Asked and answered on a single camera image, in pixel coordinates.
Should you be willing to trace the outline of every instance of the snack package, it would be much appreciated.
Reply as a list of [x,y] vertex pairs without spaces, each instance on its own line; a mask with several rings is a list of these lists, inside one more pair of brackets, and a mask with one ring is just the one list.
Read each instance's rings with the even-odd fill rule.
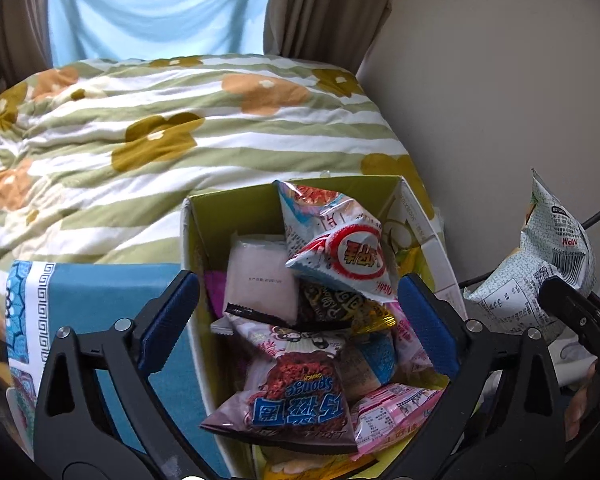
[[376,218],[342,193],[276,183],[288,267],[334,290],[359,292],[381,303],[395,300]]
[[375,452],[407,436],[424,424],[442,390],[388,384],[351,409],[358,452],[352,460]]
[[217,318],[222,317],[224,308],[224,290],[226,288],[226,272],[221,270],[205,270],[206,296],[209,298],[212,312]]
[[294,324],[298,317],[298,279],[285,267],[284,240],[271,238],[234,240],[226,272],[224,310],[233,303]]
[[348,290],[331,290],[301,280],[300,290],[318,322],[350,320],[353,335],[377,332],[395,326],[395,317],[377,301]]
[[533,172],[531,204],[520,235],[520,248],[510,254],[474,292],[464,298],[478,308],[487,327],[519,334],[536,327],[547,344],[564,330],[538,304],[542,282],[560,276],[583,296],[595,284],[595,257],[578,221]]
[[209,415],[201,428],[250,444],[316,454],[355,452],[356,444],[334,357],[337,332],[299,333],[231,314],[234,332],[260,349],[244,391]]
[[347,455],[295,458],[272,464],[267,462],[262,480],[334,480],[360,473],[376,463],[372,455],[351,460]]
[[353,337],[336,359],[348,402],[387,384],[395,372],[395,351],[391,333],[373,332]]
[[387,308],[396,320],[392,332],[394,334],[395,357],[400,370],[407,375],[411,375],[427,368],[433,368],[400,303],[397,301],[388,303]]

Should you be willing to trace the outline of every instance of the brown curtain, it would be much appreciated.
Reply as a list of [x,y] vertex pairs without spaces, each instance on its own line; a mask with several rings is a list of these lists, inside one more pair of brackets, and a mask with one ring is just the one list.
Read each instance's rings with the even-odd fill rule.
[[356,73],[389,0],[269,0],[264,52],[335,64]]
[[0,0],[0,72],[7,86],[49,67],[46,0]]

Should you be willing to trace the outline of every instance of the yellow flower print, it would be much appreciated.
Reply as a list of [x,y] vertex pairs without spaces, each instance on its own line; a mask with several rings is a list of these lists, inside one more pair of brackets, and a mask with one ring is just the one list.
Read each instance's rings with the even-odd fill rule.
[[401,155],[397,158],[384,153],[371,153],[362,159],[360,171],[365,175],[401,175],[411,186],[411,190],[420,202],[429,220],[433,219],[436,212],[424,188],[422,179],[409,155]]
[[172,57],[171,59],[155,59],[149,66],[154,68],[163,68],[167,66],[183,66],[188,68],[190,66],[202,65],[200,56],[185,56],[185,57]]
[[25,158],[13,170],[0,171],[0,209],[16,211],[24,205],[31,187],[30,167],[31,160]]
[[32,209],[31,212],[29,212],[26,217],[27,225],[35,222],[36,218],[38,218],[39,214],[40,214],[40,211],[38,211],[37,209]]
[[183,112],[169,119],[154,115],[126,129],[125,144],[111,153],[111,165],[119,172],[137,170],[154,160],[173,160],[196,145],[191,132],[205,120]]
[[72,66],[51,68],[38,74],[38,82],[33,89],[33,99],[42,101],[46,97],[54,97],[65,88],[78,82],[78,71]]
[[27,95],[27,83],[18,83],[16,86],[0,94],[0,130],[11,128],[18,119],[18,106]]
[[318,78],[316,86],[320,90],[336,94],[338,97],[351,97],[352,94],[364,95],[356,77],[339,68],[315,68],[311,73]]
[[257,74],[227,75],[222,79],[222,90],[242,96],[243,113],[260,116],[273,115],[283,106],[298,106],[310,95],[302,85]]
[[79,101],[85,97],[87,97],[87,93],[84,91],[84,88],[78,88],[76,91],[71,92],[70,95],[71,101]]

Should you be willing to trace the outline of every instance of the white snack bag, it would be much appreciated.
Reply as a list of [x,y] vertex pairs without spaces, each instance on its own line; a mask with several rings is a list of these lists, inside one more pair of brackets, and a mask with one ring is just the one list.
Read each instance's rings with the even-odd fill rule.
[[540,285],[551,276],[560,276],[588,296],[596,282],[595,269],[586,231],[534,171],[520,248],[474,292],[465,289],[464,298],[479,307],[482,320],[492,330],[520,334],[536,327],[550,344],[564,324],[540,308]]

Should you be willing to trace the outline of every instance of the light blue curtain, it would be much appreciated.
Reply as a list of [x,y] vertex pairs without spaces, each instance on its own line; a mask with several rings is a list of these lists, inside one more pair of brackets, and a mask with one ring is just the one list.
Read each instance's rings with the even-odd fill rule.
[[267,0],[48,0],[52,59],[262,53]]

